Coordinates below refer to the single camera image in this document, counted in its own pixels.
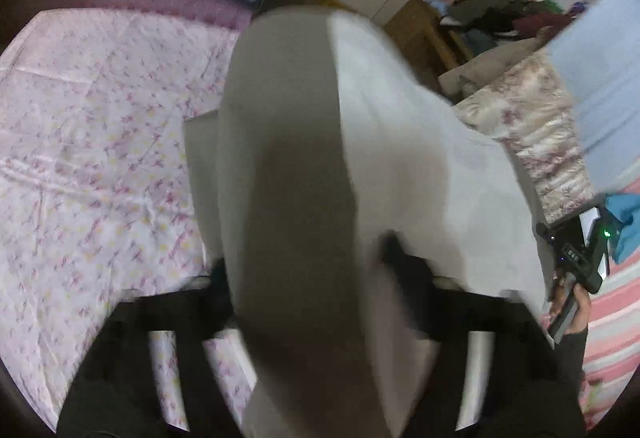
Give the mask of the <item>right hand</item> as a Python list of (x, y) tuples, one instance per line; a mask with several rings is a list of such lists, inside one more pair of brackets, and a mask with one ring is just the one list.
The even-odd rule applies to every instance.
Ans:
[(558, 276), (549, 308), (550, 322), (560, 325), (564, 336), (576, 335), (588, 327), (590, 314), (591, 298), (588, 291), (567, 276)]

